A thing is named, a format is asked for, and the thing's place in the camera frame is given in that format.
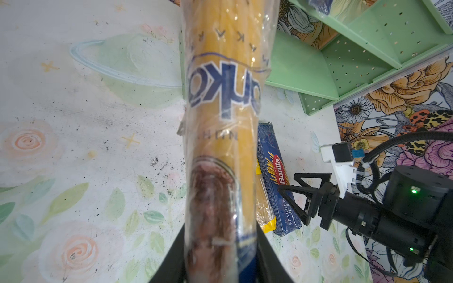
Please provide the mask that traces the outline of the clear grey label spaghetti bag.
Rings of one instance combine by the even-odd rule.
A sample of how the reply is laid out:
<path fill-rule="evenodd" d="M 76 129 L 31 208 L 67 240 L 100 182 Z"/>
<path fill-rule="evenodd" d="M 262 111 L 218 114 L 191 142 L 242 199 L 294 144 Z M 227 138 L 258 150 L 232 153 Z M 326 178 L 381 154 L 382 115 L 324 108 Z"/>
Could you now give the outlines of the clear grey label spaghetti bag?
<path fill-rule="evenodd" d="M 333 0 L 309 0 L 309 5 L 324 15 L 330 14 L 332 3 Z"/>

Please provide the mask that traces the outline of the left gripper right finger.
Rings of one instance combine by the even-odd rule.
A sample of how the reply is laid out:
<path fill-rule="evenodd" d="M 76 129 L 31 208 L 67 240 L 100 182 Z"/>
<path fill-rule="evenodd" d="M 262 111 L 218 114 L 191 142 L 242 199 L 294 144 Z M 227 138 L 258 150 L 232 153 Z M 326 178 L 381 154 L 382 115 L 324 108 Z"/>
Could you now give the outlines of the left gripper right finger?
<path fill-rule="evenodd" d="M 257 224 L 256 283 L 294 283 L 282 266 L 259 223 Z"/>

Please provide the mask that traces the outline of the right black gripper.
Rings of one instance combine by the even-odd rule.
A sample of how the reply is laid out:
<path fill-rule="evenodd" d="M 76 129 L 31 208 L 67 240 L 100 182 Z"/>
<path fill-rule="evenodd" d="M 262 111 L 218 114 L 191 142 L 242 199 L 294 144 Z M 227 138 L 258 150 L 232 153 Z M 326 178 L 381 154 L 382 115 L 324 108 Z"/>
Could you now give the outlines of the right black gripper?
<path fill-rule="evenodd" d="M 333 221 L 351 229 L 353 233 L 368 238 L 375 233 L 379 223 L 379 210 L 376 204 L 347 192 L 339 197 L 339 189 L 330 183 L 331 173 L 295 173 L 294 180 L 300 186 L 279 185 L 278 192 L 291 206 L 301 222 L 308 226 L 313 218 L 321 217 L 320 227 L 329 230 Z M 319 206 L 319 190 L 306 180 L 319 180 L 322 200 Z M 302 208 L 296 204 L 289 193 L 304 195 L 306 202 Z"/>

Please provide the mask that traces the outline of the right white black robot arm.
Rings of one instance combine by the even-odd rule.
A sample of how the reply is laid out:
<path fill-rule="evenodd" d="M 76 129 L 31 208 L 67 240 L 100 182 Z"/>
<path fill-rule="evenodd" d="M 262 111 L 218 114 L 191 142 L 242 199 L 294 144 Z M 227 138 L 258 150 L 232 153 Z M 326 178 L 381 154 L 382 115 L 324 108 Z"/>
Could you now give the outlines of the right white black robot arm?
<path fill-rule="evenodd" d="M 304 225 L 315 216 L 328 230 L 337 221 L 403 257 L 404 266 L 426 263 L 424 277 L 432 283 L 453 280 L 453 182 L 415 166 L 397 166 L 382 203 L 352 193 L 340 197 L 329 173 L 297 173 L 298 186 L 280 185 L 279 194 Z"/>

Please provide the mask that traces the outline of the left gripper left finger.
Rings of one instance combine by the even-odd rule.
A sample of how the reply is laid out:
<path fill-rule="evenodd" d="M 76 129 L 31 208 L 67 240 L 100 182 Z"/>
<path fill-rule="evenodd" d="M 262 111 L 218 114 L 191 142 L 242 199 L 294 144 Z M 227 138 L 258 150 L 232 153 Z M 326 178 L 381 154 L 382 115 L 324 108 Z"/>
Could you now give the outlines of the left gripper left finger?
<path fill-rule="evenodd" d="M 184 260 L 184 232 L 183 225 L 177 234 L 166 257 L 157 269 L 149 283 L 184 283 L 186 280 Z"/>

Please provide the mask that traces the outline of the blue Barilla spaghetti box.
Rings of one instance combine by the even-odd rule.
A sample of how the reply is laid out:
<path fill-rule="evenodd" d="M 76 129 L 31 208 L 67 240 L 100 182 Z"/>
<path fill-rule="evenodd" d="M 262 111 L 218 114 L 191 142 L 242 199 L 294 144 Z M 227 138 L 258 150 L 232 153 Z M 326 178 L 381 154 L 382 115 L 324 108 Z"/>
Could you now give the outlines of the blue Barilla spaghetti box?
<path fill-rule="evenodd" d="M 257 160 L 271 209 L 276 217 L 274 233 L 283 237 L 300 229 L 300 218 L 278 191 L 280 185 L 289 186 L 290 182 L 271 123 L 258 124 Z"/>

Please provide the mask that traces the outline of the yellow blue spaghetti bag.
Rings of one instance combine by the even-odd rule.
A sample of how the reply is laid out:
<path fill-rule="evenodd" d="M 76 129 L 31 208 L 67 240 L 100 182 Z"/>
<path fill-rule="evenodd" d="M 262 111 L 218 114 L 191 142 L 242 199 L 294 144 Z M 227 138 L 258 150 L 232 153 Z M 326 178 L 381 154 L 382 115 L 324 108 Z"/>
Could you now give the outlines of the yellow blue spaghetti bag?
<path fill-rule="evenodd" d="M 258 117 L 279 1 L 182 1 L 189 283 L 256 280 Z"/>

